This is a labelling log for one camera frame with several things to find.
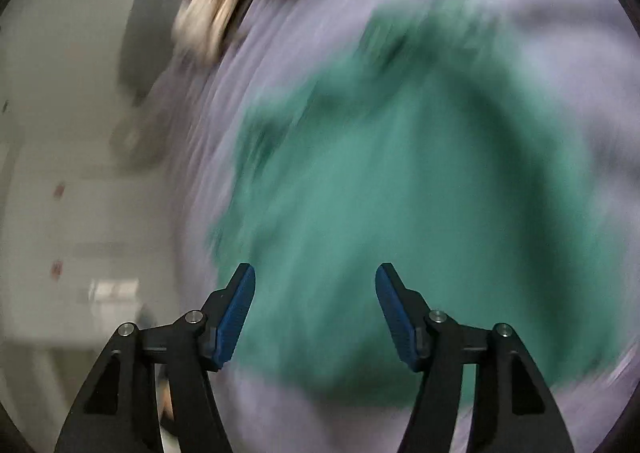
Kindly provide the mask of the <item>green garment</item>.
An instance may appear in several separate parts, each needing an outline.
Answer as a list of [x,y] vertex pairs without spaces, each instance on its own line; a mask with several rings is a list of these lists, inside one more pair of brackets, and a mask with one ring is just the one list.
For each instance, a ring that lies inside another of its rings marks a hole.
[[588,153],[512,33],[457,0],[378,11],[349,54],[251,106],[212,242],[221,277],[256,271],[233,365],[321,398],[413,400],[384,262],[460,323],[512,324],[551,384],[620,352]]

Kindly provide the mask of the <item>grey embossed plush blanket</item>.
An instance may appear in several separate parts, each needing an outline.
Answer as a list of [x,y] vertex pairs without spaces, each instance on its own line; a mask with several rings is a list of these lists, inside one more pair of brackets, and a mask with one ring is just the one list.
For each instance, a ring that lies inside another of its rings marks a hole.
[[[371,17],[439,0],[253,0],[221,61],[178,54],[149,108],[167,132],[171,218],[183,306],[226,283],[213,228],[231,202],[246,111],[302,86],[360,43]],[[606,435],[639,379],[639,39],[617,0],[457,0],[505,26],[590,159],[593,199],[616,257],[620,352],[586,375],[551,384],[578,451]],[[352,404],[269,381],[233,363],[213,376],[238,452],[393,452],[408,405]]]

